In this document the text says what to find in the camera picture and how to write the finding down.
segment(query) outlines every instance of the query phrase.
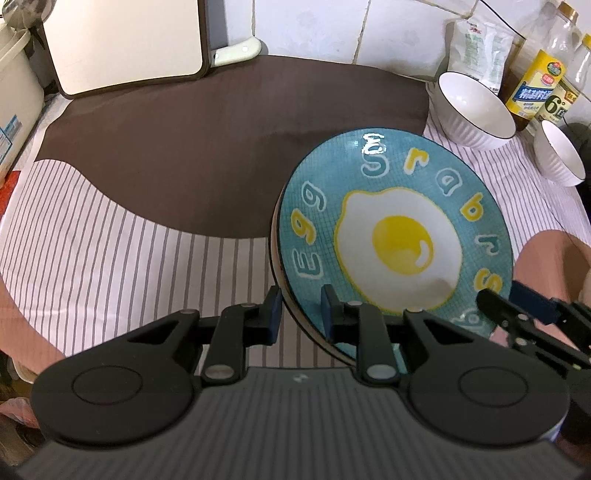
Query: white bowl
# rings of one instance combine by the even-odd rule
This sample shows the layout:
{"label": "white bowl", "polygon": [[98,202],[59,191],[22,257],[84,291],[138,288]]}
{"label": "white bowl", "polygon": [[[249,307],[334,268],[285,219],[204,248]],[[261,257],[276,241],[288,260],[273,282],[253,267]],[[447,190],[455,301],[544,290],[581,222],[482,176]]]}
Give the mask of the white bowl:
{"label": "white bowl", "polygon": [[468,75],[441,74],[432,102],[444,132],[458,145],[494,150],[515,136],[515,122],[500,98]]}
{"label": "white bowl", "polygon": [[534,136],[535,164],[548,180],[574,187],[585,179],[579,153],[560,128],[542,120]]}

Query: white tile wall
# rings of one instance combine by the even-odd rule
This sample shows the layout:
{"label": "white tile wall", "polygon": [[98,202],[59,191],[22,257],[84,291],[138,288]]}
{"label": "white tile wall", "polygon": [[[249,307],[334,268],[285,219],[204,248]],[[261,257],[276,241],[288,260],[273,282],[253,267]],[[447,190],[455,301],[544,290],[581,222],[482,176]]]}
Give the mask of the white tile wall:
{"label": "white tile wall", "polygon": [[207,2],[210,47],[226,47],[252,35],[252,0]]}
{"label": "white tile wall", "polygon": [[368,0],[255,0],[255,35],[271,55],[351,63],[367,6]]}
{"label": "white tile wall", "polygon": [[503,20],[519,33],[527,33],[527,25],[535,20],[547,0],[486,0],[490,6],[479,2],[474,10],[474,16],[493,23],[502,23],[492,11],[498,13]]}
{"label": "white tile wall", "polygon": [[450,24],[458,18],[415,0],[372,0],[357,63],[433,78],[441,65],[447,69]]}
{"label": "white tile wall", "polygon": [[458,15],[469,15],[478,0],[418,0],[426,4],[437,5]]}
{"label": "white tile wall", "polygon": [[587,83],[583,89],[583,94],[591,99],[591,71],[587,74]]}
{"label": "white tile wall", "polygon": [[566,112],[564,120],[568,124],[591,124],[591,102],[581,95],[569,111]]}
{"label": "white tile wall", "polygon": [[577,20],[579,30],[584,34],[591,34],[591,2],[589,0],[566,0],[566,2],[579,12]]}

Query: blue plate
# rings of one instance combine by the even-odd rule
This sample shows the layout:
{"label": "blue plate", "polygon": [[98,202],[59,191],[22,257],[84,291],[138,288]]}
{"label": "blue plate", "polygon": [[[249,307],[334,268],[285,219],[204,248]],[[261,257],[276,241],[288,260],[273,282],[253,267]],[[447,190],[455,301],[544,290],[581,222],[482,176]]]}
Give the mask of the blue plate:
{"label": "blue plate", "polygon": [[509,233],[480,178],[436,143],[385,128],[333,137],[295,169],[277,215],[281,274],[322,335],[328,283],[341,301],[394,314],[420,307],[485,337],[494,330],[475,298],[483,288],[508,297]]}

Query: cooking oil bottle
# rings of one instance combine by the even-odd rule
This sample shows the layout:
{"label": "cooking oil bottle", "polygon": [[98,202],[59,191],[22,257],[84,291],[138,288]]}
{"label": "cooking oil bottle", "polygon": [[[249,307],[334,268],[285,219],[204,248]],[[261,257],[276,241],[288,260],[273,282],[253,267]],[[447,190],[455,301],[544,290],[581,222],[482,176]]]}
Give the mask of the cooking oil bottle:
{"label": "cooking oil bottle", "polygon": [[542,49],[505,103],[518,131],[527,127],[566,73],[573,56],[573,29],[578,17],[567,3],[558,6]]}
{"label": "cooking oil bottle", "polygon": [[585,83],[587,82],[587,72],[591,64],[591,35],[585,35],[583,42],[574,52],[573,60],[569,64],[566,75],[558,82],[558,86],[552,92],[552,95],[546,100],[546,103],[535,116],[537,121],[549,120],[558,124],[564,114],[579,98]]}

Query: white cutting board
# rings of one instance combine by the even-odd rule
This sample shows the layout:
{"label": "white cutting board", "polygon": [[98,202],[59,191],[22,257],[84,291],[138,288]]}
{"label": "white cutting board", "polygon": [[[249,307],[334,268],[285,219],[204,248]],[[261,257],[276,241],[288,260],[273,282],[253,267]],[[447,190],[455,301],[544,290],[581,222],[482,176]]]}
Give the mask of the white cutting board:
{"label": "white cutting board", "polygon": [[203,0],[58,0],[43,24],[61,92],[199,78],[209,68]]}

